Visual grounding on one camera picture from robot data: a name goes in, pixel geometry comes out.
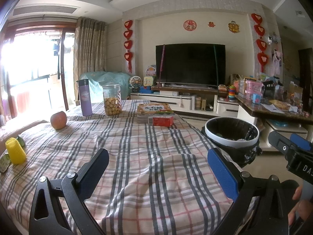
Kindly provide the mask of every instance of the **purple water bottle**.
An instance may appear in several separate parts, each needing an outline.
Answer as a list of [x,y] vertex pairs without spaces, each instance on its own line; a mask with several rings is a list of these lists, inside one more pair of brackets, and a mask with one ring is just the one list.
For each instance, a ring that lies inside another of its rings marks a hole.
[[81,112],[84,117],[92,115],[90,92],[89,92],[89,80],[78,80],[78,92],[80,99]]

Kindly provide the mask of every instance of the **television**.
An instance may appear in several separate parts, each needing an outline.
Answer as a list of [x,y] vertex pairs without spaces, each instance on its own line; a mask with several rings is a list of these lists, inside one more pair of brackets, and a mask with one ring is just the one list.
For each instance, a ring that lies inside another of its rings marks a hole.
[[225,84],[225,45],[182,43],[156,46],[156,75],[162,83],[218,86]]

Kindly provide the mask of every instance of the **hand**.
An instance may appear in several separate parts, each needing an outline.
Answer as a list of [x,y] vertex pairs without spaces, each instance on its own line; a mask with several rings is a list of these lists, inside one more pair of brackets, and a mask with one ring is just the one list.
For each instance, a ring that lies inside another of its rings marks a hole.
[[[295,194],[292,197],[294,201],[300,199],[302,188],[303,186],[299,186],[297,190],[295,191]],[[301,200],[300,202],[298,202],[288,214],[289,226],[292,225],[292,223],[295,220],[296,211],[298,211],[299,216],[305,221],[309,217],[312,210],[313,210],[313,205],[308,200]]]

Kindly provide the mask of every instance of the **red heart decoration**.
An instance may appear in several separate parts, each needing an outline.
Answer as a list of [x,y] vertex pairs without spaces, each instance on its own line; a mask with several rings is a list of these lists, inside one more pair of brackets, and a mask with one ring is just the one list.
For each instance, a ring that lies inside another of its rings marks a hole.
[[261,64],[261,72],[264,72],[264,65],[267,64],[267,61],[268,61],[269,57],[261,52],[261,53],[258,53],[258,60],[259,60],[259,63]]
[[124,32],[124,37],[129,40],[131,36],[133,35],[133,30],[127,30]]
[[262,17],[258,14],[252,13],[251,17],[258,25],[261,24],[263,21]]
[[124,54],[124,58],[126,59],[126,61],[131,61],[131,59],[133,58],[133,53],[132,52],[127,52]]
[[130,50],[132,46],[133,46],[133,41],[124,42],[124,48],[126,48],[127,50]]
[[265,34],[265,29],[260,25],[254,25],[255,31],[259,36],[263,36]]
[[124,26],[126,27],[126,29],[130,29],[131,26],[133,25],[133,21],[132,20],[128,20],[124,23]]
[[267,49],[267,43],[263,40],[257,39],[256,44],[258,45],[261,51],[265,51]]

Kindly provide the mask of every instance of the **bed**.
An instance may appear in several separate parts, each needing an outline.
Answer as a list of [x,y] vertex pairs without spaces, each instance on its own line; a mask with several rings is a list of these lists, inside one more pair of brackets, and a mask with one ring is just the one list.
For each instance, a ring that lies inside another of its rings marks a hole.
[[[64,129],[38,124],[21,136],[27,161],[0,175],[0,200],[19,230],[28,231],[38,179],[63,178],[105,148],[109,165],[92,197],[85,201],[106,234],[211,234],[232,200],[227,198],[207,163],[213,144],[175,115],[172,127],[136,122],[144,100],[125,100],[123,113],[108,117],[103,103],[94,114],[80,107],[67,113]],[[79,234],[64,200],[72,230]]]

